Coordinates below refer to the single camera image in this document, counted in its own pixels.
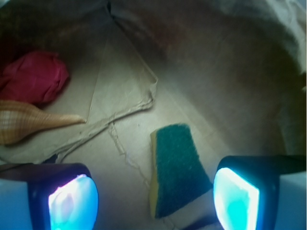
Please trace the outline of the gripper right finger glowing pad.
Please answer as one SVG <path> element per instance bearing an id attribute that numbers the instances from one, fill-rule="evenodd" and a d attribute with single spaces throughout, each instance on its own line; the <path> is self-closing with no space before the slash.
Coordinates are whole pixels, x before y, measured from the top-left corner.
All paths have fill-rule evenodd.
<path id="1" fill-rule="evenodd" d="M 224 157 L 215 174 L 213 199 L 225 230 L 305 230 L 306 157 Z"/>

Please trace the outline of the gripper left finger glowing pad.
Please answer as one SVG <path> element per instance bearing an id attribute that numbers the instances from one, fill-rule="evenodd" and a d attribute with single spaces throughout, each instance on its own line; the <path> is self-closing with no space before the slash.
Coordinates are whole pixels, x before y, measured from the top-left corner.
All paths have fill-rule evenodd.
<path id="1" fill-rule="evenodd" d="M 91 230 L 98 206 L 96 184 L 81 163 L 0 167 L 2 230 Z"/>

